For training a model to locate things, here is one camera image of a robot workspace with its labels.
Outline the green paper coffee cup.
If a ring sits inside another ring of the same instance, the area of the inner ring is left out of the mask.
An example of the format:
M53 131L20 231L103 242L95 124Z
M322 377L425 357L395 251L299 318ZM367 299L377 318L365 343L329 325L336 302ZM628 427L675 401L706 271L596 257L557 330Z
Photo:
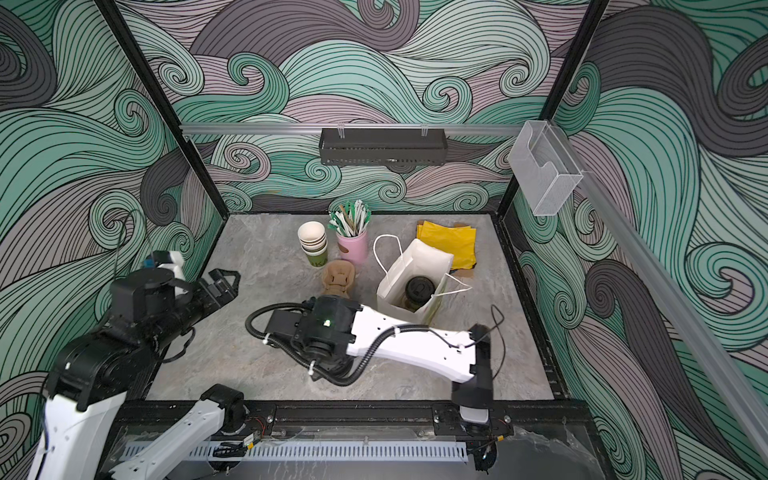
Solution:
M421 309L424 305L426 305L429 301L430 301L430 297L416 298L416 299L405 297L403 299L403 307L408 311L416 312L419 309Z

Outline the white paper takeout bag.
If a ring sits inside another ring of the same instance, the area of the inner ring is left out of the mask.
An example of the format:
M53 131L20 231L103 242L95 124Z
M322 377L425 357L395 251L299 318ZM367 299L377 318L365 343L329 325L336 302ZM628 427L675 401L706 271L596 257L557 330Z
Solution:
M397 243L400 255L390 266L382 262L378 247L385 238ZM472 287L451 274L453 256L428 246L419 239L413 240L407 248L402 248L398 236L382 234L375 238L372 252L384 277L377 288L378 311L408 323L429 325L439 310L445 297L470 291ZM415 276L426 276L435 285L435 293L430 301L416 312L403 307L404 289L407 281Z

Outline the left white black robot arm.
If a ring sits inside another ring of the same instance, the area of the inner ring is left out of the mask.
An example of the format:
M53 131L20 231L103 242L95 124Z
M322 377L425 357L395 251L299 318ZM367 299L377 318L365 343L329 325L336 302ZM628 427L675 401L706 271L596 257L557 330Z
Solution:
M112 423L138 374L167 348L239 294L237 271L213 269L187 281L176 251L155 251L138 270L110 285L111 305L98 326L57 355L44 385L43 431L31 479L96 475Z

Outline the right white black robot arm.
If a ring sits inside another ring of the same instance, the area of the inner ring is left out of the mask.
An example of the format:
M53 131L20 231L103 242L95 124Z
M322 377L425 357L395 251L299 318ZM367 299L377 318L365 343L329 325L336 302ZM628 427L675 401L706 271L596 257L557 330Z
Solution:
M246 332L303 367L311 379L349 387L375 358L439 374L451 383L451 401L471 435L492 425L494 403L492 335L504 321L491 308L493 326L466 331L409 323L335 295L303 303L281 302L250 313Z

